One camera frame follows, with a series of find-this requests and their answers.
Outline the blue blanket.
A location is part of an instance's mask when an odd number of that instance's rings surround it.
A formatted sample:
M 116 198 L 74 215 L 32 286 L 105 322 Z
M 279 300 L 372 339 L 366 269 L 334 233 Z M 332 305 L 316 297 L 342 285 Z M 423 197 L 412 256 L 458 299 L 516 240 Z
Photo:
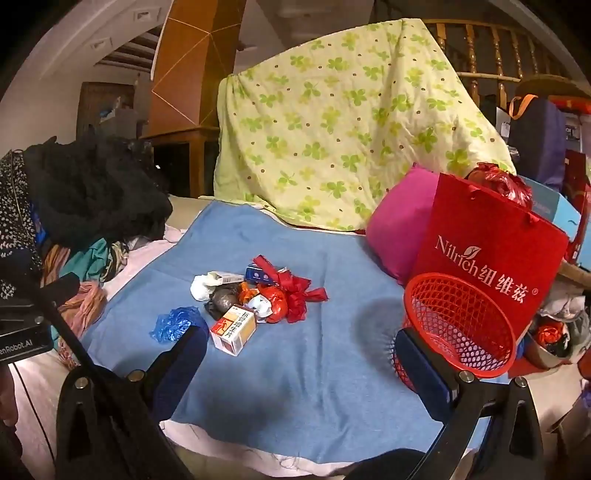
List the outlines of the blue blanket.
M 403 290 L 356 235 L 297 230 L 246 205 L 213 202 L 108 302 L 82 342 L 125 375 L 164 347 L 159 315 L 194 304 L 193 278 L 240 273 L 256 256 L 328 293 L 297 323 L 260 325 L 237 356 L 209 347 L 165 434 L 187 450 L 274 476 L 325 475 L 397 448 L 427 450 L 441 426 L 391 363 Z

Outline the orange wrapper bundle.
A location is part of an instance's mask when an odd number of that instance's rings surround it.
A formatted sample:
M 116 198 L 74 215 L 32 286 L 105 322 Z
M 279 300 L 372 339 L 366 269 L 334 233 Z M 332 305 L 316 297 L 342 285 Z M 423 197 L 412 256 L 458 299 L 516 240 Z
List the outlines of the orange wrapper bundle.
M 240 305 L 246 305 L 249 301 L 259 295 L 259 289 L 256 286 L 250 285 L 248 282 L 243 281 L 239 285 L 238 289 L 238 302 Z

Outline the navy blue tote bag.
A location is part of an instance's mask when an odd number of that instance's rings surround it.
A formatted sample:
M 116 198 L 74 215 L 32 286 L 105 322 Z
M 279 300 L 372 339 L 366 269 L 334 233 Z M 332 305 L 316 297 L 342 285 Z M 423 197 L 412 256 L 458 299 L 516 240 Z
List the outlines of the navy blue tote bag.
M 515 97 L 509 105 L 509 145 L 519 153 L 519 175 L 560 191 L 565 176 L 566 123 L 564 114 L 537 95 Z

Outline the red Nilrich paper bag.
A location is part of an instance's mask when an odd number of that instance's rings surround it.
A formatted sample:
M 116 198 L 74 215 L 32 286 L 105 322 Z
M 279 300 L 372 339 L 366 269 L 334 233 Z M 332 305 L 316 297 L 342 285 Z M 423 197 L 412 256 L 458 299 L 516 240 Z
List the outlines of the red Nilrich paper bag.
M 569 239 L 493 190 L 440 174 L 412 274 L 442 273 L 486 293 L 523 338 L 558 273 Z

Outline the red plastic mesh basket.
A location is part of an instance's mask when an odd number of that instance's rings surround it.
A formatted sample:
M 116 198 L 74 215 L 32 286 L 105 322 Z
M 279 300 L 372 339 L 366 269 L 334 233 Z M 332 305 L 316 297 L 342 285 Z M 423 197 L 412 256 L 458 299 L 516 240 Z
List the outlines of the red plastic mesh basket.
M 457 371 L 479 379 L 508 372 L 516 357 L 516 338 L 500 307 L 483 291 L 454 276 L 425 273 L 404 292 L 402 326 L 418 333 Z

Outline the red white medicine box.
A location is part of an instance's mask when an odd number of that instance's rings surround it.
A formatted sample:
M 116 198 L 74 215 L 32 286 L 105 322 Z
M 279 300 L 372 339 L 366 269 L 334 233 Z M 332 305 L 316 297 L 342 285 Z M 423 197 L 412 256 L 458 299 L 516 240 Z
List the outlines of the red white medicine box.
M 231 306 L 211 327 L 216 349 L 236 357 L 256 332 L 256 314 L 241 306 Z

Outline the black clothes pile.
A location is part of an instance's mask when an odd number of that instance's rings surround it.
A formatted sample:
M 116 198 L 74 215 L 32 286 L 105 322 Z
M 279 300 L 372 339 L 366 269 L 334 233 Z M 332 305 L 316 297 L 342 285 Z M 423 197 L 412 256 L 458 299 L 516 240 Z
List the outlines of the black clothes pile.
M 54 137 L 24 151 L 29 195 L 52 242 L 72 251 L 96 241 L 163 237 L 172 205 L 140 140 L 88 130 L 69 144 Z

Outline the blue toothpaste box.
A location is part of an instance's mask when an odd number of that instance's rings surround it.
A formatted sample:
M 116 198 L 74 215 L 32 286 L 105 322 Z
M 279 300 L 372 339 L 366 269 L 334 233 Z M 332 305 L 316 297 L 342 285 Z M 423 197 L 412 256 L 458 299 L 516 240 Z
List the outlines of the blue toothpaste box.
M 243 280 L 248 282 L 249 284 L 257 285 L 274 285 L 276 282 L 273 281 L 273 278 L 270 277 L 269 274 L 263 271 L 259 266 L 252 263 L 249 264 L 245 268 L 245 275 L 243 275 Z

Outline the teal garment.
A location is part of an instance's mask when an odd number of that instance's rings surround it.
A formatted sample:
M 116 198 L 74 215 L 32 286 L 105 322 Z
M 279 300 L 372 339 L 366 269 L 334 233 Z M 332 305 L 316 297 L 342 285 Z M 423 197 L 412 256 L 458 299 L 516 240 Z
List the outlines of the teal garment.
M 101 238 L 87 249 L 72 254 L 60 269 L 59 277 L 73 273 L 81 282 L 104 283 L 113 267 L 114 256 L 111 245 Z

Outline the black plastic bag trash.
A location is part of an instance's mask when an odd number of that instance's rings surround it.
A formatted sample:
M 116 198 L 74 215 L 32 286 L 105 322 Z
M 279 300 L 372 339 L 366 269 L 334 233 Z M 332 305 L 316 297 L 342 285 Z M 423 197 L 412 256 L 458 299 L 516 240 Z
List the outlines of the black plastic bag trash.
M 238 305 L 238 291 L 238 284 L 215 287 L 204 305 L 205 311 L 211 315 L 214 321 L 221 319 L 232 306 Z

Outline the green clover quilt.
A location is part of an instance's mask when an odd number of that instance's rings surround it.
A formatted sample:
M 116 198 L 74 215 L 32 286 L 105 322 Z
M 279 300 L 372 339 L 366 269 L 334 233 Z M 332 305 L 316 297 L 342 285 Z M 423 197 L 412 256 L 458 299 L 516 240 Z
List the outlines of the green clover quilt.
M 339 31 L 221 81 L 217 199 L 355 231 L 412 166 L 507 172 L 509 149 L 419 19 Z

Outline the wooden stair railing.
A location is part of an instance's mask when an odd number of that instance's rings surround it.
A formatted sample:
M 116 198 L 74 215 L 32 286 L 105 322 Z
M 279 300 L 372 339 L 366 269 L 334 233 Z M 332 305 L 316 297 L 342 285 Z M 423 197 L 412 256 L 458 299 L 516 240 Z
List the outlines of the wooden stair railing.
M 493 96 L 505 109 L 523 79 L 569 77 L 562 63 L 521 27 L 456 19 L 424 23 L 476 103 Z

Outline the red plastic bag ball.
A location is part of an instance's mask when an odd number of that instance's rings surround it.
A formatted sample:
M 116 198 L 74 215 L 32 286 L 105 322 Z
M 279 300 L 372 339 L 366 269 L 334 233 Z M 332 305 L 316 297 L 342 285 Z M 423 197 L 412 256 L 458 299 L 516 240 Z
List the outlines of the red plastic bag ball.
M 259 323 L 279 323 L 287 317 L 286 294 L 276 286 L 259 286 L 259 293 L 252 297 L 246 306 L 256 314 Z

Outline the metal bowl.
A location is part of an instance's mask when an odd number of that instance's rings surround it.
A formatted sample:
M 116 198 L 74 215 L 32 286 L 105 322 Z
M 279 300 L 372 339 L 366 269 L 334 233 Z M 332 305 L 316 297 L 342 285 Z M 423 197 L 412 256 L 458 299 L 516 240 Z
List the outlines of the metal bowl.
M 542 370 L 570 364 L 573 351 L 568 324 L 550 317 L 537 316 L 525 336 L 524 355 Z

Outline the white paper trash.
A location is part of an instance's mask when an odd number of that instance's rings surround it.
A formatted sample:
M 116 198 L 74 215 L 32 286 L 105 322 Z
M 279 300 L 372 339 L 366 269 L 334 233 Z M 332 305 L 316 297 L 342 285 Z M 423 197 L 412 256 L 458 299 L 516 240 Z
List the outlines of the white paper trash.
M 206 302 L 211 299 L 211 295 L 218 285 L 219 282 L 211 275 L 196 275 L 192 280 L 189 290 L 194 300 Z

